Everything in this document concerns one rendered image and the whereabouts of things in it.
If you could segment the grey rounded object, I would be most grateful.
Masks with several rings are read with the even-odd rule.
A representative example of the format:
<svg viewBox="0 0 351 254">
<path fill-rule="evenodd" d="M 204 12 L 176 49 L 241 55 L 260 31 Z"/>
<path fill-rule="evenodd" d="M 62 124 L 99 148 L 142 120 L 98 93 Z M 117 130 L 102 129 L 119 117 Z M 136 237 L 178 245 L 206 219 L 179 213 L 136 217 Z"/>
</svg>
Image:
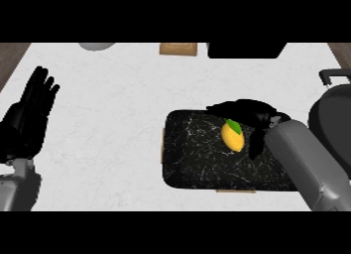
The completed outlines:
<svg viewBox="0 0 351 254">
<path fill-rule="evenodd" d="M 113 43 L 82 43 L 82 47 L 88 51 L 104 51 L 113 46 Z"/>
</svg>

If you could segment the yellow lemon with green leaf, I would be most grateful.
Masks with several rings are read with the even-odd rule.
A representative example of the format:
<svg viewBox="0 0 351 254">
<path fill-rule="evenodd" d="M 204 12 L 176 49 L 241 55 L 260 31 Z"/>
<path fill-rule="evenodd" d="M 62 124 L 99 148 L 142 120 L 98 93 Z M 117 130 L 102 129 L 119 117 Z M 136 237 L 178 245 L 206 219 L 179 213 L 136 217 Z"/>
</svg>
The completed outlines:
<svg viewBox="0 0 351 254">
<path fill-rule="evenodd" d="M 246 134 L 241 124 L 232 119 L 226 120 L 222 128 L 222 138 L 232 151 L 241 152 L 246 148 Z"/>
</svg>

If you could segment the tan wooden block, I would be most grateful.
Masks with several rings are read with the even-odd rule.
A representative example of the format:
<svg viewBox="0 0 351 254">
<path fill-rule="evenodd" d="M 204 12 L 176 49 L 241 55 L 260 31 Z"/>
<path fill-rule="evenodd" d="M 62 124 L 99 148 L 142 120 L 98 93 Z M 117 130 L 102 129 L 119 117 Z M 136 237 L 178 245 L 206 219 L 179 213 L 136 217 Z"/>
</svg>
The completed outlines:
<svg viewBox="0 0 351 254">
<path fill-rule="evenodd" d="M 163 43 L 160 45 L 161 55 L 195 56 L 198 54 L 197 43 Z"/>
</svg>

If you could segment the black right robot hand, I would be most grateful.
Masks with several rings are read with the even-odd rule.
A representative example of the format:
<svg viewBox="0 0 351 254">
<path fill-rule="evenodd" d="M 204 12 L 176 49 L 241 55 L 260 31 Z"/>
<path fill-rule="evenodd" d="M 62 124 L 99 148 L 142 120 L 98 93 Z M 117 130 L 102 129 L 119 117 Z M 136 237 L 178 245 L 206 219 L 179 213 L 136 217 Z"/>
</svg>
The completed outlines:
<svg viewBox="0 0 351 254">
<path fill-rule="evenodd" d="M 207 113 L 232 119 L 240 124 L 254 128 L 250 144 L 250 157 L 254 160 L 265 151 L 266 131 L 278 124 L 291 120 L 291 117 L 279 112 L 268 103 L 240 99 L 226 101 L 207 107 Z"/>
</svg>

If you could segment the black appliance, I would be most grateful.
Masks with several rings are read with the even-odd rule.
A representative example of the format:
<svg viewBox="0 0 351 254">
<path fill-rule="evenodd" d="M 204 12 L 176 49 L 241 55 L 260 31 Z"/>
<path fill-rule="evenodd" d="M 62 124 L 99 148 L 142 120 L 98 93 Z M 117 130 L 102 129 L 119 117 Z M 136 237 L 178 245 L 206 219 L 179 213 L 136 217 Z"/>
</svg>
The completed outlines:
<svg viewBox="0 0 351 254">
<path fill-rule="evenodd" d="M 210 43 L 212 59 L 277 59 L 287 43 Z"/>
</svg>

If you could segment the dark grey pot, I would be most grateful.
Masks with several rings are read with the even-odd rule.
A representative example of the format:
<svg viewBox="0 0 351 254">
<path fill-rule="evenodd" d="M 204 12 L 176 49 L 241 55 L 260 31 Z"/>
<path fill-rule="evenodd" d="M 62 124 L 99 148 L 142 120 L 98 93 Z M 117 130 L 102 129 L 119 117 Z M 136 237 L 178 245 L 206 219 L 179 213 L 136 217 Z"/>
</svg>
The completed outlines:
<svg viewBox="0 0 351 254">
<path fill-rule="evenodd" d="M 351 180 L 351 68 L 319 72 L 327 91 L 309 111 L 309 129 Z"/>
</svg>

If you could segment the black marble tray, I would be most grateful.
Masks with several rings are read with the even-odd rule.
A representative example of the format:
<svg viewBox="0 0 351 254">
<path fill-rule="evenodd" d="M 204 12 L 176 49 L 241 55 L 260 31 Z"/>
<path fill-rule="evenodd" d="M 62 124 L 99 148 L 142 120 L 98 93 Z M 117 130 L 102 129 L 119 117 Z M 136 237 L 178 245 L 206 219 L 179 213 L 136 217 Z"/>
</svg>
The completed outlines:
<svg viewBox="0 0 351 254">
<path fill-rule="evenodd" d="M 297 191 L 268 148 L 254 160 L 254 128 L 244 125 L 246 148 L 235 152 L 223 141 L 226 120 L 204 110 L 175 110 L 166 119 L 163 179 L 176 189 Z"/>
</svg>

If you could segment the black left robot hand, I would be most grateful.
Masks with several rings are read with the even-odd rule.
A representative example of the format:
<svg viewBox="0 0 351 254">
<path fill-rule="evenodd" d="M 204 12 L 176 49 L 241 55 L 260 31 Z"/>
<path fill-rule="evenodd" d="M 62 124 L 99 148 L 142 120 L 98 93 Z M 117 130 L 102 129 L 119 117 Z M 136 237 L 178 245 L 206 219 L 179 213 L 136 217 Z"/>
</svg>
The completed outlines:
<svg viewBox="0 0 351 254">
<path fill-rule="evenodd" d="M 21 100 L 12 104 L 0 121 L 0 164 L 15 159 L 31 160 L 39 155 L 59 89 L 49 70 L 37 66 Z"/>
</svg>

